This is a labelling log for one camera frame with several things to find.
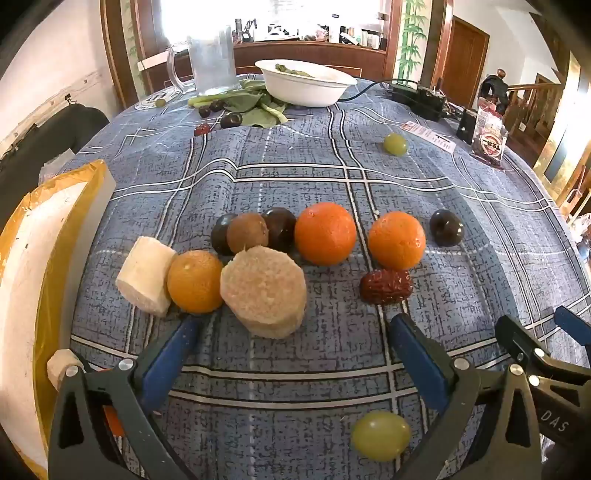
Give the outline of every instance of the metal screw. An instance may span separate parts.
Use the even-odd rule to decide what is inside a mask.
[[[453,361],[453,366],[458,370],[468,370],[470,368],[470,362],[465,358],[456,358]]]
[[[76,375],[78,373],[78,367],[75,365],[70,365],[67,369],[66,369],[66,376],[67,377],[73,377],[74,375]]]
[[[134,366],[134,361],[131,358],[125,358],[119,362],[119,370],[130,370]]]
[[[521,368],[521,365],[512,364],[509,367],[509,372],[511,372],[513,375],[521,375],[523,373],[523,369]]]

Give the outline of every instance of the orange fruit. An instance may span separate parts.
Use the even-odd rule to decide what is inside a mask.
[[[425,251],[425,231],[412,215],[390,212],[372,225],[368,247],[383,267],[408,270],[421,261]]]
[[[222,262],[205,250],[174,257],[167,276],[170,298],[185,312],[208,313],[222,305]]]
[[[357,230],[351,214],[335,203],[316,203],[298,217],[295,245],[302,256],[316,265],[341,263],[355,247]]]

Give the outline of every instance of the plaid tablecloth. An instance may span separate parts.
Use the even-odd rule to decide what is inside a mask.
[[[159,109],[160,96],[168,104]],[[140,235],[178,252],[210,249],[223,213],[284,206],[297,216],[316,202],[343,205],[358,227],[346,262],[303,267],[309,303],[289,338],[252,337],[227,307],[211,315],[158,420],[198,478],[391,479],[400,461],[362,458],[349,442],[353,424],[370,410],[404,416],[413,430],[410,448],[433,421],[388,347],[384,324],[401,309],[452,356],[482,368],[508,362],[494,338],[503,314],[519,318],[555,357],[587,365],[584,350],[554,324],[553,310],[566,305],[588,320],[589,280],[556,205],[512,152],[501,172],[473,159],[457,138],[450,155],[402,132],[412,120],[453,135],[445,122],[416,117],[380,87],[329,108],[290,108],[290,122],[271,129],[216,127],[205,137],[193,136],[203,120],[188,97],[166,90],[126,110],[66,167],[103,158],[117,181],[80,285],[73,350],[112,367],[177,321],[132,308],[115,287]],[[383,150],[390,132],[407,138],[407,155]],[[466,225],[458,247],[439,248],[428,231],[441,208]],[[411,271],[415,293],[381,309],[360,302],[358,284],[375,268],[369,228],[392,210],[423,224],[427,249]],[[476,411],[448,473],[463,459],[478,417]],[[124,440],[122,448],[141,472]]]

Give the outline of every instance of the blue gripper pad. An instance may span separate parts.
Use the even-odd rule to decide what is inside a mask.
[[[185,359],[195,348],[203,322],[202,318],[187,318],[167,337],[148,345],[138,358],[139,378],[136,376],[135,383],[145,412],[158,410],[166,400]]]
[[[455,382],[452,359],[444,348],[428,339],[411,318],[399,313],[390,321],[390,345],[401,358],[427,407],[445,410]]]
[[[554,312],[554,322],[582,346],[591,346],[591,325],[566,307]]]

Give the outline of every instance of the pitcher handle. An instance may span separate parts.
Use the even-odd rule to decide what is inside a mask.
[[[183,50],[187,50],[189,48],[189,44],[187,42],[180,42],[175,45],[172,45],[168,49],[168,58],[166,60],[166,69],[168,70],[168,78],[170,78],[170,82],[178,88],[181,93],[187,93],[191,91],[194,87],[194,80],[188,80],[186,82],[181,82],[181,79],[178,78],[177,71],[174,68],[174,59],[178,52]]]

